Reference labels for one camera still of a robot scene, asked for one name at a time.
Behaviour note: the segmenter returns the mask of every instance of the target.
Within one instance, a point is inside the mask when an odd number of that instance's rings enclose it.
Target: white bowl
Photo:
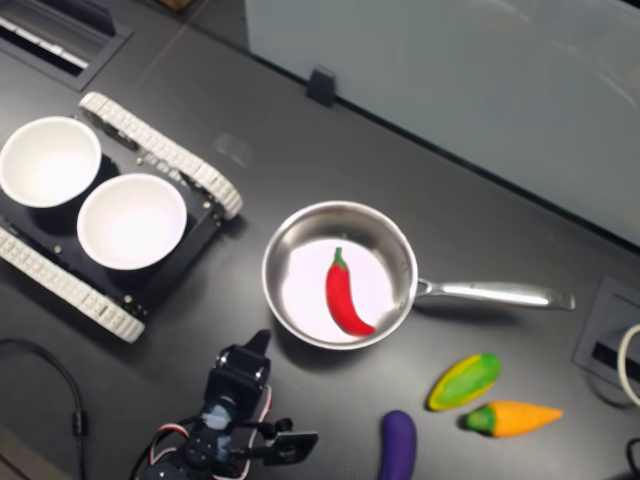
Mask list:
[[[0,152],[0,188],[28,207],[55,207],[77,197],[100,169],[98,137],[68,117],[47,117],[16,130]]]
[[[137,270],[166,257],[186,225],[187,206],[173,185],[153,175],[122,175],[87,197],[78,215],[78,240],[100,265]]]

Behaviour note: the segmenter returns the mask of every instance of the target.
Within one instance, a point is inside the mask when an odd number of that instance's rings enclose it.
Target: pan handle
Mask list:
[[[573,295],[568,292],[524,283],[434,283],[419,278],[418,285],[416,298],[447,296],[549,310],[573,310],[576,307]]]

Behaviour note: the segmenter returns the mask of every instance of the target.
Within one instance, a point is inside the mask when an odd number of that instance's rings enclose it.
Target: toy vegetable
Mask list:
[[[467,428],[494,437],[512,437],[533,432],[563,416],[562,410],[528,403],[491,402],[464,419]]]
[[[454,365],[436,384],[427,406],[431,410],[459,407],[489,390],[500,373],[500,360],[492,353],[472,355]]]
[[[350,335],[371,335],[375,329],[364,323],[353,306],[349,268],[342,258],[342,248],[336,248],[325,285],[327,305],[333,320]]]
[[[378,480],[411,480],[416,463],[418,434],[411,417],[400,410],[382,421],[384,451]]]

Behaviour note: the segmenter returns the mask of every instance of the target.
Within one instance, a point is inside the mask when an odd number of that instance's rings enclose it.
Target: stainless steel pan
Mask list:
[[[329,313],[325,280],[337,247],[349,267],[358,315],[376,328],[370,336],[343,332]],[[340,201],[311,205],[280,226],[264,254],[262,284],[282,325],[305,342],[333,350],[379,342],[398,328],[416,297],[446,295],[560,310],[575,307],[571,294],[545,287],[418,278],[413,250],[389,218],[365,205]]]

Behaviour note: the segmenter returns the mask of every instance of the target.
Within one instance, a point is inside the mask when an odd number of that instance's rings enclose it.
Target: black table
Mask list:
[[[623,448],[638,434],[638,411],[599,400],[571,357],[603,275],[640,289],[637,256],[351,111],[314,104],[299,85],[189,26],[189,15],[173,18],[144,0],[113,0],[111,7],[135,35],[89,88],[211,161],[245,207],[133,346],[60,314],[59,302],[0,265],[0,337],[40,342],[77,376],[92,419],[91,479],[125,478],[159,424],[200,408],[217,352],[260,328],[274,331],[272,418],[290,416],[321,440],[306,463],[256,465],[249,478],[375,478],[379,419],[392,409],[418,426],[416,479],[624,478]],[[80,98],[0,55],[0,140],[34,118],[74,112]],[[246,166],[215,151],[223,134],[250,147]],[[102,138],[107,154],[122,151]],[[578,308],[427,303],[363,351],[307,347],[270,314],[260,264],[282,220],[328,199],[363,202],[393,218],[426,278],[545,284],[573,291]],[[555,406],[565,418],[533,435],[490,440],[455,427],[470,407],[426,412],[426,395],[443,371],[484,351],[503,361],[485,400]],[[59,378],[37,359],[0,353],[0,392],[0,422],[75,474],[71,399]]]

